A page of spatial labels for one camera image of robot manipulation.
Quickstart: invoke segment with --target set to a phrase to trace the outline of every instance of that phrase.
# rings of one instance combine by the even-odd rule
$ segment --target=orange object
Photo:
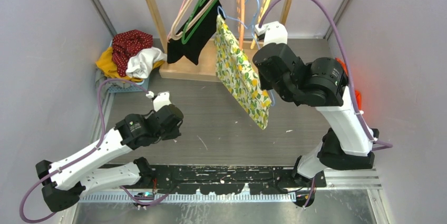
[[[346,69],[346,64],[344,62],[342,62],[342,60],[340,60],[339,58],[335,58],[335,60],[340,62],[340,64],[343,67],[343,70],[345,71],[345,73],[347,75],[348,74],[348,70]],[[362,94],[358,90],[355,90],[355,99],[357,100],[358,109],[361,110],[362,109]]]

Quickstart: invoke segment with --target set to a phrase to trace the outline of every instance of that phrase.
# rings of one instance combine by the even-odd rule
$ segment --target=green and yellow patterned cloth
[[[216,76],[256,124],[265,129],[270,97],[261,89],[258,73],[244,51],[239,49],[239,42],[220,15],[217,15],[214,45],[217,49]]]

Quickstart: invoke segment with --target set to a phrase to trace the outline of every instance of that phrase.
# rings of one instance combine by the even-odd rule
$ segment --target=black garment
[[[206,0],[202,6],[199,6],[196,14],[199,13],[203,7],[209,2]],[[205,47],[206,43],[216,32],[216,18],[217,18],[217,7],[221,6],[220,2],[217,2],[211,7],[208,14],[204,17],[202,23],[200,23],[199,27],[197,27],[196,31],[193,33],[189,41],[183,45],[181,43],[181,39],[175,41],[173,39],[169,39],[168,42],[168,63],[175,63],[180,60],[183,56],[186,56],[192,63],[195,65],[199,64],[199,55],[202,51],[203,47]],[[177,32],[183,31],[186,23],[182,25],[180,30]],[[190,30],[186,32],[186,35],[190,33],[190,31],[194,28],[191,27]]]

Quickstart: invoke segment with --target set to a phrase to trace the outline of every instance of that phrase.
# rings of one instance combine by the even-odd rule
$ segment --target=lavender wall
[[[446,0],[353,0],[339,24],[395,223],[445,223]],[[332,36],[331,49],[339,55]]]
[[[90,140],[94,62],[111,36],[90,0],[0,0],[0,30],[0,216],[22,223],[34,165]],[[32,219],[50,212],[40,188],[25,210]]]

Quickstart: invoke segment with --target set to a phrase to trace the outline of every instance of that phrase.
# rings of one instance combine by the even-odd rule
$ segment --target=black mounting plate
[[[107,164],[103,168],[118,165]],[[285,188],[310,187],[309,184],[296,184],[291,176],[293,167],[284,166],[219,166],[219,165],[151,165],[157,179],[159,193],[202,194],[214,192],[221,194],[238,194],[245,184],[251,195],[284,194]],[[129,189],[153,188],[150,184],[126,186]],[[324,172],[315,176],[316,187],[326,187]]]

